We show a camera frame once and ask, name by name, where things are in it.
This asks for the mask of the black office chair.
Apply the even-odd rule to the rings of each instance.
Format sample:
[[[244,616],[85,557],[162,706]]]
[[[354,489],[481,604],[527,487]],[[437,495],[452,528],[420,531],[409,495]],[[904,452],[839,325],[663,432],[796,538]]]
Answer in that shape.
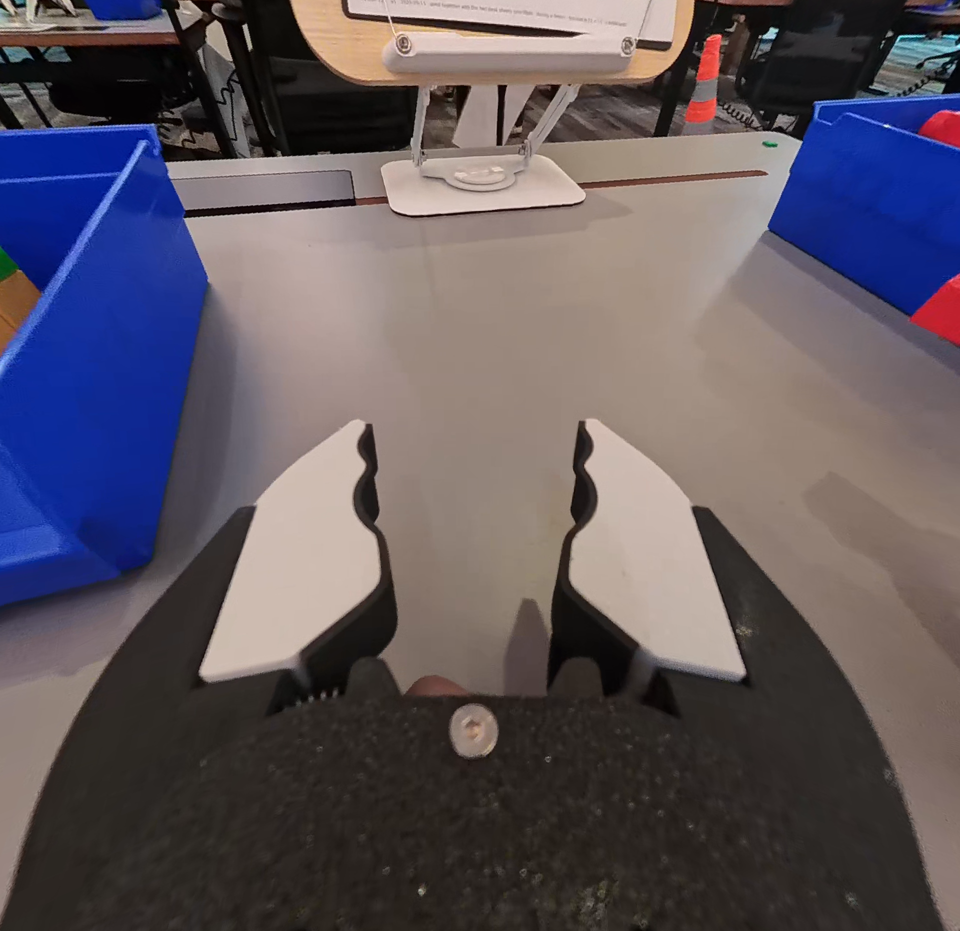
[[[738,95],[768,128],[783,115],[809,120],[817,102],[853,97],[901,8],[902,0],[794,0]]]

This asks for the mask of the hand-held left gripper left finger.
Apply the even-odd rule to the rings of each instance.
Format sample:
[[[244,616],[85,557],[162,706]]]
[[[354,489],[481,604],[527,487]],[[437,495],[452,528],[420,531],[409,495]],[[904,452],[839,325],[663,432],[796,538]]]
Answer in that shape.
[[[222,684],[286,672],[342,684],[397,628],[377,527],[373,426],[350,421],[290,464],[255,501],[199,677]]]

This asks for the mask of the blue plastic bin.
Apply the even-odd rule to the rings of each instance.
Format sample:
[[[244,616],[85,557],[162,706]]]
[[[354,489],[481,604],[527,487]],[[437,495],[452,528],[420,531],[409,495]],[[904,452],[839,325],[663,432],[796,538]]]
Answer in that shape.
[[[150,125],[3,131],[2,606],[147,565],[209,278]]]
[[[769,230],[913,315],[959,270],[959,151],[922,136],[958,95],[819,101]]]

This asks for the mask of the orange traffic cone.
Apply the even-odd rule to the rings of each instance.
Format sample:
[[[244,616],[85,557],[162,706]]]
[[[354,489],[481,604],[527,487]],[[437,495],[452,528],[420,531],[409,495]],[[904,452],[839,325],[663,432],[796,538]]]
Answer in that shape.
[[[683,136],[714,132],[722,42],[720,33],[709,35],[703,42],[693,93],[683,117]]]

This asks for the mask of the white document stand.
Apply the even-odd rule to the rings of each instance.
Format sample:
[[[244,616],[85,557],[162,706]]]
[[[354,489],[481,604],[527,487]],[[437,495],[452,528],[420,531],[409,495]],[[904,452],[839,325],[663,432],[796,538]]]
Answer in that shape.
[[[382,59],[391,73],[417,77],[442,68],[471,78],[512,78],[527,72],[592,76],[626,70],[637,44],[630,35],[490,37],[401,31],[385,45]],[[585,190],[538,153],[579,89],[578,84],[560,85],[519,145],[454,147],[429,155],[423,147],[428,88],[420,86],[411,160],[381,167],[390,209],[407,218],[426,218],[582,205]]]

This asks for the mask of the wooden clipboard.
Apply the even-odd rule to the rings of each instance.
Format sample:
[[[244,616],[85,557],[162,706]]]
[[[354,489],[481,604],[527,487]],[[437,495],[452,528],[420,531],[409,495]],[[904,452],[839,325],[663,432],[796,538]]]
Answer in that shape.
[[[387,70],[382,53],[400,32],[455,33],[468,37],[575,37],[582,34],[490,25],[430,25],[365,20],[349,16],[342,0],[290,0],[294,18],[313,54],[336,75],[368,87],[434,85],[639,85],[652,81],[678,60],[692,27],[694,0],[678,0],[674,33],[668,44],[648,45],[639,39],[629,67],[620,73],[522,73],[494,78],[457,76],[446,68],[426,76]]]

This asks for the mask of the pile of colourful toy blocks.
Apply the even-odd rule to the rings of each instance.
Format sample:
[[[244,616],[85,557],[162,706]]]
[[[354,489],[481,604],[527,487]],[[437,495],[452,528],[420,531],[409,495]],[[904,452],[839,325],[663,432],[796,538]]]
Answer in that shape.
[[[15,339],[41,296],[31,279],[1,249],[1,353]]]

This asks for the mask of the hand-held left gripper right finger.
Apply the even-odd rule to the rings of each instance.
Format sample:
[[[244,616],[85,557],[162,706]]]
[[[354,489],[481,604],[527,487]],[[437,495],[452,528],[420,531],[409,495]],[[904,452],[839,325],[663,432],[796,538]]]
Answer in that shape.
[[[593,661],[603,684],[659,671],[743,682],[747,667],[688,495],[595,418],[578,424],[572,469],[550,683],[576,659]]]

